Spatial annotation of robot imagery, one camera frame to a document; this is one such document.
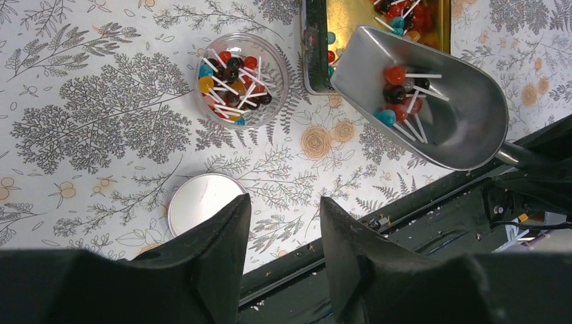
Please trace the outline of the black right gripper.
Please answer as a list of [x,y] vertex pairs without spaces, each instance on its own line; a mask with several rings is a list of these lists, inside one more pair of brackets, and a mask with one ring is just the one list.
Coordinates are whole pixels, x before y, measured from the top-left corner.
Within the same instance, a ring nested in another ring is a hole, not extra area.
[[571,214],[571,116],[527,142],[504,143],[497,158],[516,169],[494,177],[497,188],[518,194],[533,209]]

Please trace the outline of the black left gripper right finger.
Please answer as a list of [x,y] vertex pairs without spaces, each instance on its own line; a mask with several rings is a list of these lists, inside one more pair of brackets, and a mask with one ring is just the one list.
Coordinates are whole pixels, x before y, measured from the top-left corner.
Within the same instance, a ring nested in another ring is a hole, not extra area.
[[435,260],[320,201],[328,288],[338,323],[491,323],[484,274],[467,257]]

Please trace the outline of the metal scoop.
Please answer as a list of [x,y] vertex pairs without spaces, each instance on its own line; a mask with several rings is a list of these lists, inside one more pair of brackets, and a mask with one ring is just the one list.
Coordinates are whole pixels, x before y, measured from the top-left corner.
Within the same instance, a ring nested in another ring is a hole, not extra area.
[[[399,63],[379,59],[367,63],[373,76],[351,67],[352,79],[342,80],[336,91],[388,139],[435,165],[469,170],[497,158],[501,146],[508,142],[509,124],[507,101],[500,86],[479,68],[417,43],[406,44],[401,58]],[[384,103],[383,69],[392,65],[436,75],[420,112],[426,144],[408,139],[374,116]]]

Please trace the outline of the white jar lid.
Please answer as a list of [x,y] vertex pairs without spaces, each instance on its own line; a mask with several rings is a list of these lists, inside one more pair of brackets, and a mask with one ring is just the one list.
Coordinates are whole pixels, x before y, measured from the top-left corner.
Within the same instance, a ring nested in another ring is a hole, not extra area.
[[184,183],[167,209],[169,229],[174,237],[204,223],[246,189],[235,179],[205,173]]

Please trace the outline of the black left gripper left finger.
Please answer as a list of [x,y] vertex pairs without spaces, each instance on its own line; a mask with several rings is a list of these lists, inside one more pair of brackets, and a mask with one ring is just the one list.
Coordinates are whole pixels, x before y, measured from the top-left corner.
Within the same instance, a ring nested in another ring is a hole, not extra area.
[[248,194],[136,258],[85,249],[1,251],[2,323],[234,323]]

